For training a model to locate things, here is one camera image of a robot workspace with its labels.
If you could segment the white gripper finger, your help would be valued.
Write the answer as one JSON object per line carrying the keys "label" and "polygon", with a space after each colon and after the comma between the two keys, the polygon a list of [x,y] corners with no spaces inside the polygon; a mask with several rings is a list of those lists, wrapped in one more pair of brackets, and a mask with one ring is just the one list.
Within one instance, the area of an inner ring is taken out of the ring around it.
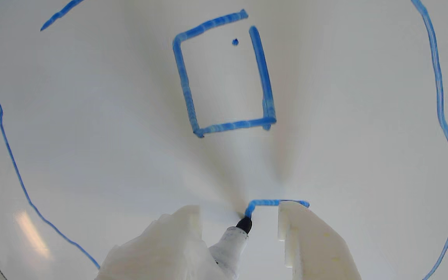
{"label": "white gripper finger", "polygon": [[224,273],[203,241],[200,207],[164,214],[138,237],[114,246],[98,280],[223,280]]}
{"label": "white gripper finger", "polygon": [[278,239],[294,280],[360,280],[345,240],[308,207],[294,201],[278,206]]}

